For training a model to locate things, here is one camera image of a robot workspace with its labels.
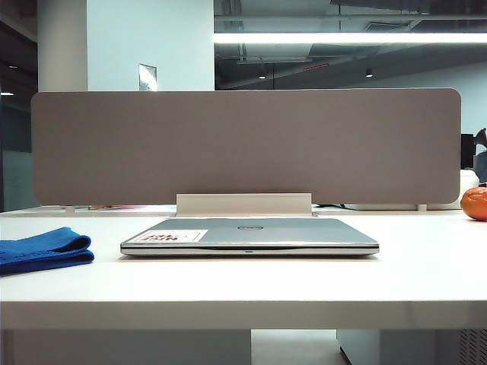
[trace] label on laptop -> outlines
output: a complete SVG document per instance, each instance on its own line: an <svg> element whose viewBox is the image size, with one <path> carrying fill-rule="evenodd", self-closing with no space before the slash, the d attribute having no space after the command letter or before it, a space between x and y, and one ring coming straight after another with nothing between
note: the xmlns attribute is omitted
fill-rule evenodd
<svg viewBox="0 0 487 365"><path fill-rule="evenodd" d="M199 242L208 230L148 230L137 237L132 238L129 243L194 243Z"/></svg>

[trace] blue cloth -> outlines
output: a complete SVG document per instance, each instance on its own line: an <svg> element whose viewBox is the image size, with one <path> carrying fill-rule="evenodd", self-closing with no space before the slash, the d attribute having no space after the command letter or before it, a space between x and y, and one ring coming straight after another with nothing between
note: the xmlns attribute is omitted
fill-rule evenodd
<svg viewBox="0 0 487 365"><path fill-rule="evenodd" d="M21 240L0 240L0 275L88 264L88 236L62 227Z"/></svg>

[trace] light fixture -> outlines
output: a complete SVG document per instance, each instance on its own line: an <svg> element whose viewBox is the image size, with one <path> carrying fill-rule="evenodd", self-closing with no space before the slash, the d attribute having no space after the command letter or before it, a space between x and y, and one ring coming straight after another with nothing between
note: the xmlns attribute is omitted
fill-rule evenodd
<svg viewBox="0 0 487 365"><path fill-rule="evenodd" d="M266 79L266 67L265 67L264 62L262 60L262 57L260 58L259 79L260 80L265 80Z"/></svg>
<svg viewBox="0 0 487 365"><path fill-rule="evenodd" d="M215 33L214 43L487 43L487 33Z"/></svg>

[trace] desk surface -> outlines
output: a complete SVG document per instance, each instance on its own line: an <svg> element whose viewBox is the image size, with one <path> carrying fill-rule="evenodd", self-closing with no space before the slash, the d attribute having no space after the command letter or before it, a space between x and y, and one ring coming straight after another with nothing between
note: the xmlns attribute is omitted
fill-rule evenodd
<svg viewBox="0 0 487 365"><path fill-rule="evenodd" d="M68 226L94 263L0 278L4 329L487 328L487 223L461 211L320 211L375 238L368 259L130 259L174 206L0 214L4 240Z"/></svg>

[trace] laptop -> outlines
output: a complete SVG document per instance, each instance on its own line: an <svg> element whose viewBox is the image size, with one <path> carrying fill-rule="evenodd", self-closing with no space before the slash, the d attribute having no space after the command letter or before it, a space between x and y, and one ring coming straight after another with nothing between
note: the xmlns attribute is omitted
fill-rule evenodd
<svg viewBox="0 0 487 365"><path fill-rule="evenodd" d="M332 218L171 218L120 250L134 256L365 256L379 252L379 243Z"/></svg>

